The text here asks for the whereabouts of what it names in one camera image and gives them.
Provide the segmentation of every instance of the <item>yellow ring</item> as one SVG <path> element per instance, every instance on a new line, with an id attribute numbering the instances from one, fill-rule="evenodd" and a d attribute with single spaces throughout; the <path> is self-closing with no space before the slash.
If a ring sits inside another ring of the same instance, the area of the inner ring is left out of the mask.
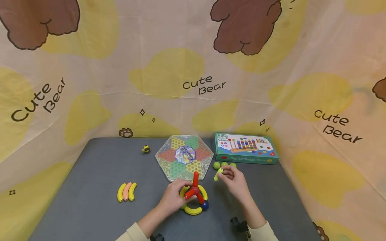
<path id="1" fill-rule="evenodd" d="M 205 191 L 205 189 L 201 185 L 197 185 L 197 187 L 201 192 L 202 198 L 207 201 L 208 200 L 208 194 Z M 179 196 L 181 198 L 184 198 L 185 193 L 189 190 L 189 188 L 190 187 L 183 187 L 181 189 L 181 191 L 179 192 Z M 200 214 L 202 212 L 202 207 L 192 209 L 192 208 L 188 207 L 186 204 L 184 204 L 182 207 L 180 207 L 180 209 L 183 209 L 187 214 L 190 214 L 190 215 L 197 215 L 197 214 Z"/>

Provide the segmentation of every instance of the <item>cream sleeve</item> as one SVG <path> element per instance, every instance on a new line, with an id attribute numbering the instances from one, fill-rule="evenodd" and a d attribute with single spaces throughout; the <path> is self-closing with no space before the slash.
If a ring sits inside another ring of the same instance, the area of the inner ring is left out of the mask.
<path id="1" fill-rule="evenodd" d="M 150 241 L 135 222 L 116 241 Z"/>
<path id="2" fill-rule="evenodd" d="M 249 241 L 279 241 L 273 233 L 273 230 L 269 225 L 268 221 L 266 222 L 266 224 L 264 224 L 264 226 L 260 228 L 251 229 L 248 226 L 248 229 L 251 233 L 251 237 L 248 239 Z"/>

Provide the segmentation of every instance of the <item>cute bear backdrop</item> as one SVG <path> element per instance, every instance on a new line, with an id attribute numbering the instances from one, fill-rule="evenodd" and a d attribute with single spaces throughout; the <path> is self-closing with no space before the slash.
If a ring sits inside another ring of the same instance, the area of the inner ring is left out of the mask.
<path id="1" fill-rule="evenodd" d="M 214 131 L 272 138 L 321 239 L 384 240 L 384 0 L 2 0 L 0 19 L 0 240 L 28 239 L 91 138 Z"/>

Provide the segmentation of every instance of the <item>gray table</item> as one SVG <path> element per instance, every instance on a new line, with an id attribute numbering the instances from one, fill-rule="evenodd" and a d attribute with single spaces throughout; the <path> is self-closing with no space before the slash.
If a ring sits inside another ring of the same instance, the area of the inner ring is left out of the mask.
<path id="1" fill-rule="evenodd" d="M 109 241 L 117 239 L 133 222 L 151 210 L 169 184 L 154 157 L 167 139 L 96 138 L 88 142 L 59 192 L 33 232 L 30 241 Z M 213 139 L 203 139 L 213 150 Z M 144 145 L 151 147 L 147 155 Z M 280 241 L 320 241 L 280 163 L 242 164 L 253 198 Z M 183 210 L 156 230 L 165 241 L 247 240 L 230 219 L 244 220 L 237 201 L 223 183 L 214 182 L 210 168 L 200 184 L 210 207 L 196 216 Z M 117 201 L 124 182 L 136 182 L 135 201 Z"/>

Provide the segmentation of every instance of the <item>green ball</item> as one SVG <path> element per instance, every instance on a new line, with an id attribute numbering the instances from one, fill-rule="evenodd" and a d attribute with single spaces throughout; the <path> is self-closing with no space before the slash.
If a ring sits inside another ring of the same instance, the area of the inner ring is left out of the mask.
<path id="1" fill-rule="evenodd" d="M 213 163 L 213 168 L 214 169 L 218 170 L 218 169 L 220 169 L 220 167 L 221 167 L 221 164 L 219 162 Z"/>

